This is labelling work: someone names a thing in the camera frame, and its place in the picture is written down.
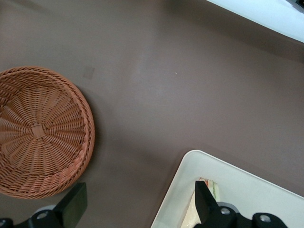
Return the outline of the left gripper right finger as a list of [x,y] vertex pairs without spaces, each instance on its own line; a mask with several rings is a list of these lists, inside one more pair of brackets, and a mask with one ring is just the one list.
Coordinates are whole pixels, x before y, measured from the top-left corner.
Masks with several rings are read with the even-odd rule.
[[195,182],[195,207],[200,223],[195,228],[248,228],[250,220],[228,206],[219,206],[204,181]]

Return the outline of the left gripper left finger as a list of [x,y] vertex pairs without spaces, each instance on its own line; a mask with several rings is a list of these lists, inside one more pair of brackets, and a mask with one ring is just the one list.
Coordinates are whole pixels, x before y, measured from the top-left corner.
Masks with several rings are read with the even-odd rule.
[[20,226],[22,228],[75,228],[86,209],[86,184],[77,183],[53,209],[44,209],[35,213]]

